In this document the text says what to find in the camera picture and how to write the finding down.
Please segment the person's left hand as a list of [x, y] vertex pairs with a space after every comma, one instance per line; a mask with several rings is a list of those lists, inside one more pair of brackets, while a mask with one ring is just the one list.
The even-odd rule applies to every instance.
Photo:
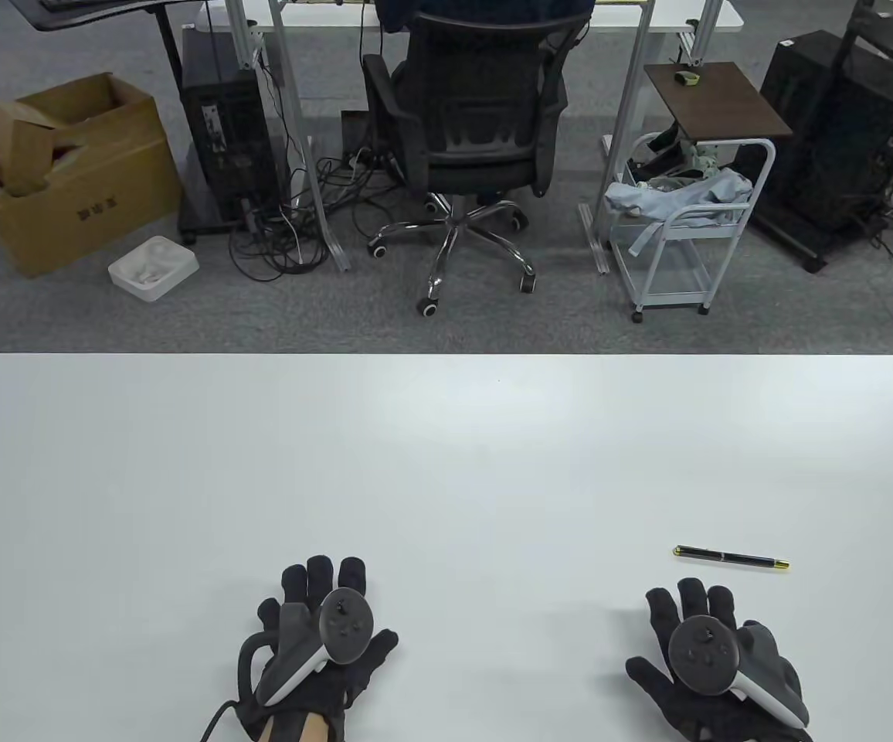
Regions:
[[239, 724], [253, 741], [345, 739], [345, 714], [368, 688], [399, 637], [375, 630], [365, 563], [334, 567], [319, 555], [284, 570], [283, 600], [258, 607], [260, 631], [239, 648]]

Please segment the person's right hand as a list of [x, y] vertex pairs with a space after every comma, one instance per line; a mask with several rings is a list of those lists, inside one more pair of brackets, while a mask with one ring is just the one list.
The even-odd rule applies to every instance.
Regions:
[[808, 741], [810, 715], [793, 665], [758, 621], [737, 623], [732, 591], [698, 578], [647, 592], [649, 623], [667, 671], [626, 661], [627, 677], [688, 741]]

